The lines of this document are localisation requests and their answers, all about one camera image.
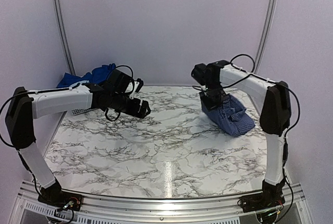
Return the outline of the blue checked shirt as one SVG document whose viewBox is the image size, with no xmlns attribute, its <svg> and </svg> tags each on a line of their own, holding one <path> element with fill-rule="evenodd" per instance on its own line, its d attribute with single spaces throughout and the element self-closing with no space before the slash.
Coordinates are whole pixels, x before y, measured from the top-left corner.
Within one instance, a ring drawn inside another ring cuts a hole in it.
<svg viewBox="0 0 333 224">
<path fill-rule="evenodd" d="M 246 113 L 246 107 L 233 95 L 217 109 L 208 110 L 201 102 L 201 109 L 223 132 L 238 137 L 255 128 L 254 120 Z"/>
</svg>

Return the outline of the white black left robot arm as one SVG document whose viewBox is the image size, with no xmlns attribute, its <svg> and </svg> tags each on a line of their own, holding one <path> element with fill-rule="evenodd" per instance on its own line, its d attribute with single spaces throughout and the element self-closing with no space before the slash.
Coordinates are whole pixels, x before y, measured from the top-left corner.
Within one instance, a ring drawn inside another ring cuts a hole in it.
<svg viewBox="0 0 333 224">
<path fill-rule="evenodd" d="M 126 114 L 145 118 L 150 114 L 149 103 L 135 98 L 144 81 L 135 79 L 133 73 L 127 75 L 114 69 L 101 83 L 77 82 L 69 87 L 54 89 L 26 89 L 17 87 L 14 93 L 1 106 L 1 116 L 8 132 L 9 141 L 1 141 L 18 152 L 25 169 L 32 179 L 39 183 L 39 201 L 53 206 L 67 204 L 73 196 L 65 193 L 56 176 L 45 161 L 45 149 L 37 145 L 38 133 L 46 138 L 42 142 L 47 147 L 55 136 L 61 116 L 72 110 L 103 111 L 105 118 L 114 110 L 118 116 Z"/>
</svg>

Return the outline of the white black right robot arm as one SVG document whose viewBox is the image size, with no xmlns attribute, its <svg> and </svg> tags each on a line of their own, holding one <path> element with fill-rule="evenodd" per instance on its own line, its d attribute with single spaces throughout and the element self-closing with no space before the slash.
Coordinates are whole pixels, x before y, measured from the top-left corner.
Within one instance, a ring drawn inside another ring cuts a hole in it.
<svg viewBox="0 0 333 224">
<path fill-rule="evenodd" d="M 262 192 L 242 196 L 239 205 L 244 212 L 250 212 L 284 204 L 284 167 L 288 158 L 286 133 L 291 118 L 287 83 L 264 79 L 226 60 L 197 64 L 191 76 L 201 87 L 202 111 L 222 131 L 233 137 L 246 134 L 255 124 L 246 113 L 246 108 L 225 89 L 236 88 L 257 101 L 261 109 L 259 123 L 266 136 L 266 173 Z"/>
</svg>

